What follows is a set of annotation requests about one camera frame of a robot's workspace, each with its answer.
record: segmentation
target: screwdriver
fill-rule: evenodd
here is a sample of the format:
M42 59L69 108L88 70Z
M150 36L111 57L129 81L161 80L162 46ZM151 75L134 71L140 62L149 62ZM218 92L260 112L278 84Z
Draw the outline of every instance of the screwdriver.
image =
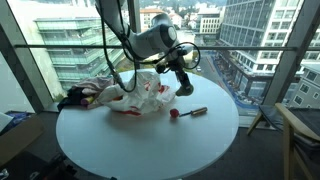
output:
M194 115L198 115L198 114L202 114L202 113L205 113L208 111L208 108L207 107L202 107L202 108L199 108L199 109L196 109L196 110L193 110L193 111L190 111L188 113L184 113L184 114L180 114L179 117L182 117L182 116L186 116L186 115L191 115L191 116L194 116Z

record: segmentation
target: wall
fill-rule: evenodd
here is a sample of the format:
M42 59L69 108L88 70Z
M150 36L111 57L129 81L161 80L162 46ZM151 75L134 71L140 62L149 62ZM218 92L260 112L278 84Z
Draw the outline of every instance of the wall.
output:
M0 112L5 113L10 110L34 112L1 52L0 85Z

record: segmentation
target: white plastic bag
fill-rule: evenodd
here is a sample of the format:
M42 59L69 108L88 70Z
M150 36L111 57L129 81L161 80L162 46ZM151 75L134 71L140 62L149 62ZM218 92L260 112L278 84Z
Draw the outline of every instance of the white plastic bag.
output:
M134 75L127 83L126 89L134 86ZM139 116L158 111L175 97L175 92L166 85L161 85L160 75L156 72L137 72L137 82L133 92L127 93L119 85L104 89L96 101L114 111Z

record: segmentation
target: floor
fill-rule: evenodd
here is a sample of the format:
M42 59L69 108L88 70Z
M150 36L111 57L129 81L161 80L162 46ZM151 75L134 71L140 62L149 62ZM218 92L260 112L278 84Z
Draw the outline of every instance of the floor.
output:
M27 151L45 161L61 152L55 136L58 113L39 114L45 126L45 133L39 137ZM240 127L237 136L227 151L217 162L184 180L282 180L282 136L277 131L255 129L251 136L246 135L247 128ZM106 178L91 174L67 160L78 171L76 177L81 180L102 180ZM297 169L295 179L304 179Z

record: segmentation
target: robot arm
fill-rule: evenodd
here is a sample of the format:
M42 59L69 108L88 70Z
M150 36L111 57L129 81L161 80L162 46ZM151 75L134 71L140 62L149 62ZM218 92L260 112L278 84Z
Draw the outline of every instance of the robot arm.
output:
M144 60L160 52L169 52L171 48L179 44L176 30L165 13L159 14L152 19L152 27L143 33L135 33L130 26L121 19L121 7L125 0L96 0L96 8L103 21L122 42L124 48L136 60ZM193 86L189 82L188 75L183 71L184 60L181 52L175 50L162 61L175 71L181 83L177 96L188 96L193 92Z

